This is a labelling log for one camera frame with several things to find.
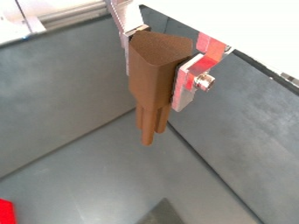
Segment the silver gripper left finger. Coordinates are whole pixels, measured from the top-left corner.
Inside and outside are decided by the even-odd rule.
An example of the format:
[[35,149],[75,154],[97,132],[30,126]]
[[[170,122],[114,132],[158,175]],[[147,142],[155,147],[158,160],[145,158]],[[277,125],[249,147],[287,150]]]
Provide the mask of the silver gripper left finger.
[[150,26],[145,24],[139,2],[137,0],[106,0],[107,9],[115,20],[122,47],[129,60],[129,42],[137,31],[149,30]]

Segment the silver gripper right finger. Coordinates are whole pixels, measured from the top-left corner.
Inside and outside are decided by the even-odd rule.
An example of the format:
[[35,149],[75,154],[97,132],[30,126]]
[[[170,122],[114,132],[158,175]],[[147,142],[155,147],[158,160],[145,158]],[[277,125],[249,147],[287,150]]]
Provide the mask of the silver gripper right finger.
[[197,49],[201,51],[187,60],[178,69],[173,93],[173,109],[181,112],[193,102],[197,90],[209,92],[215,78],[210,70],[221,62],[227,45],[205,34],[199,33]]

